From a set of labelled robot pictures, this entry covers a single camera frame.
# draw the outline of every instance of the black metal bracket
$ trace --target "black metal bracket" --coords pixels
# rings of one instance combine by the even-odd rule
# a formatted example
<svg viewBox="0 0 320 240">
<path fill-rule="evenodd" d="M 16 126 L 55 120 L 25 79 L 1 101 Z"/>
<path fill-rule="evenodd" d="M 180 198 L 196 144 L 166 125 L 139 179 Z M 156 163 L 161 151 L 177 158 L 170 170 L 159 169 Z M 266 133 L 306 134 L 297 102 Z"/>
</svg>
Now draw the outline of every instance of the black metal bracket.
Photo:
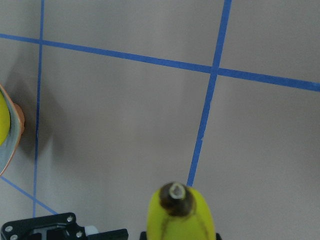
<svg viewBox="0 0 320 240">
<path fill-rule="evenodd" d="M 1 227 L 1 240 L 128 240 L 125 228 L 86 236 L 85 228 L 76 220 L 74 213 L 67 212 L 9 221 Z M 140 240 L 147 240 L 145 231 Z M 222 240 L 218 233 L 216 240 Z"/>
</svg>

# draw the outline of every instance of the blue tape line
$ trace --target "blue tape line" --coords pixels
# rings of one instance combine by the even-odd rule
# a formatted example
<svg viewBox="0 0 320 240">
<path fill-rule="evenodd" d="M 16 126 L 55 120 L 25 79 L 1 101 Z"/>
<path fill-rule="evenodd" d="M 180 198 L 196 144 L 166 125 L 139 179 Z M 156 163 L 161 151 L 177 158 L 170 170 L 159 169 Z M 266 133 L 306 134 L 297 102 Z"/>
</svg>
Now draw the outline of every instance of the blue tape line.
<svg viewBox="0 0 320 240">
<path fill-rule="evenodd" d="M 223 5 L 219 33 L 218 33 L 218 38 L 216 41 L 215 52 L 214 52 L 214 57 L 213 57 L 213 64 L 212 64 L 212 68 L 211 68 L 211 72 L 210 72 L 210 79 L 209 79 L 208 88 L 207 88 L 206 95 L 205 95 L 204 106 L 203 106 L 203 110 L 202 110 L 202 116 L 201 116 L 198 134 L 196 137 L 196 142 L 195 142 L 193 157 L 192 157 L 191 166 L 190 166 L 190 170 L 189 170 L 188 180 L 186 183 L 188 186 L 192 186 L 194 184 L 194 180 L 195 180 L 195 175 L 196 175 L 197 166 L 198 166 L 198 162 L 199 162 L 203 138 L 204 138 L 206 127 L 207 127 L 211 101 L 212 101 L 212 98 L 214 95 L 219 65 L 220 65 L 224 42 L 225 42 L 225 38 L 226 38 L 231 3 L 232 3 L 232 0 L 225 0 L 224 5 Z"/>
<path fill-rule="evenodd" d="M 231 70 L 226 68 L 219 68 L 218 75 L 237 78 L 237 79 L 250 80 L 250 81 L 255 81 L 260 83 L 275 84 L 275 85 L 286 86 L 291 88 L 320 92 L 319 82 L 297 80 L 292 78 L 271 76 L 271 75 L 252 73 L 252 72 L 246 72 L 246 71 Z"/>
<path fill-rule="evenodd" d="M 133 61 L 143 62 L 148 64 L 167 66 L 171 68 L 185 69 L 185 70 L 196 71 L 196 72 L 207 73 L 207 74 L 211 72 L 210 66 L 193 64 L 193 63 L 188 63 L 183 61 L 160 59 L 160 58 L 151 57 L 151 56 L 143 56 L 143 55 L 137 55 L 132 53 L 112 51 L 112 50 L 106 50 L 101 48 L 74 45 L 69 43 L 47 41 L 47 40 L 43 41 L 43 45 L 62 48 L 62 49 L 69 49 L 74 51 L 80 51 L 85 53 L 91 53 L 91 54 L 104 55 L 104 56 L 109 56 L 114 58 L 133 60 Z"/>
<path fill-rule="evenodd" d="M 23 36 L 7 35 L 7 34 L 0 33 L 0 38 L 20 41 L 20 42 L 27 42 L 32 44 L 39 44 L 38 39 L 23 37 Z"/>
<path fill-rule="evenodd" d="M 34 170 L 33 170 L 33 218 L 36 217 L 37 203 L 37 176 L 38 176 L 38 155 L 39 155 L 39 119 L 40 119 L 40 94 L 41 94 L 41 76 L 42 76 L 42 50 L 44 34 L 44 13 L 45 0 L 41 0 L 40 17 L 40 38 L 39 38 L 39 59 L 38 59 L 38 80 L 36 94 L 36 123 L 35 123 L 35 150 L 34 150 Z"/>
<path fill-rule="evenodd" d="M 20 193 L 22 193 L 23 195 L 25 195 L 26 197 L 30 198 L 31 200 L 35 201 L 37 204 L 39 204 L 41 207 L 43 207 L 44 209 L 48 210 L 50 213 L 52 214 L 58 214 L 56 211 L 52 210 L 50 207 L 48 207 L 47 205 L 43 204 L 41 201 L 39 201 L 38 199 L 35 199 L 32 195 L 30 195 L 29 193 L 27 193 L 26 191 L 24 191 L 23 189 L 21 189 L 20 187 L 18 187 L 17 185 L 15 185 L 14 183 L 12 183 L 11 181 L 9 181 L 8 179 L 6 179 L 4 176 L 0 176 L 0 179 L 2 179 L 3 181 L 5 181 L 7 184 L 9 184 L 11 187 L 13 187 L 14 189 L 18 190 Z"/>
</svg>

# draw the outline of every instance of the floor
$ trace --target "floor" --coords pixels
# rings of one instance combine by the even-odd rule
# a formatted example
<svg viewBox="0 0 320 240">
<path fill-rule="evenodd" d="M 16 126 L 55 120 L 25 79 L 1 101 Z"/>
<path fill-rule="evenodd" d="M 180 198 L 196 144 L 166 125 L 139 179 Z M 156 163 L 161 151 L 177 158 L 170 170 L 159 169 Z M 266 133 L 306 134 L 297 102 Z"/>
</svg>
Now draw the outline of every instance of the floor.
<svg viewBox="0 0 320 240">
<path fill-rule="evenodd" d="M 320 2 L 5 0 L 0 83 L 25 132 L 0 226 L 146 229 L 197 188 L 224 240 L 320 236 Z"/>
</svg>

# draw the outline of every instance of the gray floor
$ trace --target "gray floor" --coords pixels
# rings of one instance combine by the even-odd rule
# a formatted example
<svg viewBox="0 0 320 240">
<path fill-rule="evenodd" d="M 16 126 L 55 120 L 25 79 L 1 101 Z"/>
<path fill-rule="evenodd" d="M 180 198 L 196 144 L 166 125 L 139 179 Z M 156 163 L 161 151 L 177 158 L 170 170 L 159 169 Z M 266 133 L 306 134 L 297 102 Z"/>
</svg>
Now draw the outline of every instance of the gray floor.
<svg viewBox="0 0 320 240">
<path fill-rule="evenodd" d="M 43 39 L 211 66 L 223 6 L 45 1 Z M 320 83 L 319 16 L 317 0 L 234 1 L 220 67 Z M 36 148 L 39 45 L 8 36 L 40 22 L 40 0 L 1 3 L 0 83 L 26 126 L 0 226 L 74 212 L 137 240 L 153 191 L 187 182 L 210 74 L 43 45 Z M 320 237 L 319 136 L 318 91 L 218 76 L 193 186 L 224 240 Z"/>
</svg>

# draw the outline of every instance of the blue tape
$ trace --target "blue tape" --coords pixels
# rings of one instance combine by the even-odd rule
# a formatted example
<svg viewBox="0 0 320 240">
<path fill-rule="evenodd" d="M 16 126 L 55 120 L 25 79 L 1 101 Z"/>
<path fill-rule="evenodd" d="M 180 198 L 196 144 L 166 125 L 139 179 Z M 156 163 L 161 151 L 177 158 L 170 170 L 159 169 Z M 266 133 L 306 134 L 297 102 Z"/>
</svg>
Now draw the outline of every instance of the blue tape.
<svg viewBox="0 0 320 240">
<path fill-rule="evenodd" d="M 232 3 L 232 0 L 225 0 L 224 5 L 223 5 L 219 33 L 218 33 L 218 38 L 216 41 L 213 63 L 212 63 L 212 68 L 211 68 L 211 72 L 210 72 L 210 79 L 209 79 L 208 88 L 207 88 L 206 95 L 205 95 L 200 126 L 199 126 L 198 134 L 196 137 L 191 166 L 190 166 L 189 175 L 188 175 L 188 179 L 187 179 L 187 183 L 186 183 L 188 186 L 192 186 L 194 184 L 194 180 L 195 180 L 195 175 L 196 175 L 196 171 L 197 171 L 197 167 L 198 167 L 203 138 L 204 138 L 206 127 L 207 127 L 211 101 L 212 101 L 214 91 L 215 91 L 215 85 L 216 85 L 216 80 L 217 80 L 217 76 L 218 76 L 219 65 L 220 65 L 224 42 L 225 42 L 225 38 L 226 38 L 231 3 Z"/>
<path fill-rule="evenodd" d="M 29 193 L 27 193 L 26 191 L 24 191 L 23 189 L 21 189 L 20 187 L 18 187 L 17 185 L 15 185 L 13 182 L 9 181 L 8 179 L 6 179 L 4 176 L 0 176 L 0 179 L 2 179 L 4 182 L 6 182 L 7 184 L 9 184 L 11 187 L 13 187 L 14 189 L 18 190 L 20 193 L 22 193 L 23 195 L 25 195 L 26 197 L 30 198 L 31 200 L 35 201 L 37 204 L 39 204 L 41 207 L 43 207 L 44 209 L 48 210 L 50 213 L 52 214 L 58 214 L 56 211 L 52 210 L 50 207 L 48 207 L 47 205 L 43 204 L 41 201 L 39 201 L 38 199 L 35 199 L 32 195 L 30 195 Z"/>
<path fill-rule="evenodd" d="M 260 83 L 275 84 L 275 85 L 286 86 L 291 88 L 320 92 L 320 83 L 318 82 L 297 80 L 292 78 L 271 76 L 271 75 L 258 74 L 258 73 L 252 73 L 252 72 L 246 72 L 246 71 L 231 70 L 226 68 L 219 68 L 218 75 L 237 78 L 237 79 L 250 80 L 250 81 L 255 81 Z"/>
<path fill-rule="evenodd" d="M 20 42 L 26 42 L 26 43 L 32 43 L 32 44 L 39 44 L 38 39 L 23 37 L 23 36 L 7 35 L 7 34 L 0 33 L 0 38 L 20 41 Z"/>
<path fill-rule="evenodd" d="M 112 51 L 112 50 L 106 50 L 101 48 L 74 45 L 69 43 L 47 41 L 47 40 L 43 41 L 43 45 L 62 48 L 62 49 L 69 49 L 74 51 L 80 51 L 85 53 L 91 53 L 91 54 L 104 55 L 104 56 L 109 56 L 114 58 L 133 60 L 133 61 L 143 62 L 148 64 L 161 65 L 161 66 L 166 66 L 171 68 L 185 69 L 185 70 L 196 71 L 196 72 L 207 73 L 207 74 L 211 72 L 210 66 L 193 64 L 193 63 L 188 63 L 183 61 L 160 59 L 160 58 L 151 57 L 151 56 L 143 56 L 143 55 L 126 53 L 126 52 Z"/>
<path fill-rule="evenodd" d="M 44 13 L 45 0 L 41 0 L 40 17 L 40 37 L 39 37 L 39 59 L 38 59 L 38 80 L 36 94 L 36 123 L 35 123 L 35 149 L 34 149 L 34 170 L 33 170 L 33 217 L 36 217 L 37 203 L 37 177 L 38 177 L 38 155 L 39 155 L 39 119 L 40 119 L 40 95 L 41 95 L 41 76 L 42 76 L 42 51 L 44 34 Z"/>
</svg>

